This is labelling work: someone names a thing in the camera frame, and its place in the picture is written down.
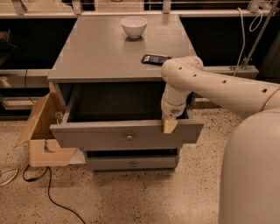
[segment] bottom drawer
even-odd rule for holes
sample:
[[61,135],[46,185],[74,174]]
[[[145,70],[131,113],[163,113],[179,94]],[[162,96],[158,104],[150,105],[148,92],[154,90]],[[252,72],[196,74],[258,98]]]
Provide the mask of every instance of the bottom drawer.
[[174,169],[179,156],[164,157],[88,157],[87,166],[92,171]]

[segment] speckled floor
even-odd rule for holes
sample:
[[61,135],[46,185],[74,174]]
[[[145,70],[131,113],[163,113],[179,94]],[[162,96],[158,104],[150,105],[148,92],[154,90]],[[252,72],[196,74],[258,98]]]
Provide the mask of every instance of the speckled floor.
[[[242,119],[211,102],[196,102],[192,115],[205,123],[196,144],[185,145],[175,172],[92,173],[86,165],[52,168],[52,198],[86,223],[216,224],[221,161],[228,135]],[[49,173],[27,183],[27,143],[14,148],[24,122],[0,122],[0,168],[17,177],[0,188],[0,223],[81,223],[47,197]],[[31,169],[34,177],[43,169]]]

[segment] bowl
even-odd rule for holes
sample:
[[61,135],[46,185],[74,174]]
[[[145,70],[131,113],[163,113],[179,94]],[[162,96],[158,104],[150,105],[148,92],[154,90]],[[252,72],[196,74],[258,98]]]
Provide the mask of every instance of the bowl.
[[144,17],[125,17],[121,21],[124,32],[132,39],[139,38],[147,27]]

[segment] black phone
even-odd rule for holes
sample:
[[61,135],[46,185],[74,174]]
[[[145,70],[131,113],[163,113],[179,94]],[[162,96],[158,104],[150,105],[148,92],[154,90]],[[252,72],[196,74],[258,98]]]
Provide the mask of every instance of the black phone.
[[167,56],[167,55],[146,53],[142,57],[141,62],[143,64],[152,64],[152,65],[156,65],[156,66],[162,66],[170,58],[171,58],[171,56]]

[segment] cardboard box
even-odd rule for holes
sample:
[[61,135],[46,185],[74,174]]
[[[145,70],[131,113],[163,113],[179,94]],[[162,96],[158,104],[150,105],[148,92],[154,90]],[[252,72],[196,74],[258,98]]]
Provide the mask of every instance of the cardboard box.
[[30,166],[83,164],[84,156],[80,150],[60,148],[50,131],[50,125],[57,123],[55,114],[62,109],[58,100],[53,97],[55,93],[51,91],[36,101],[15,147],[29,141]]

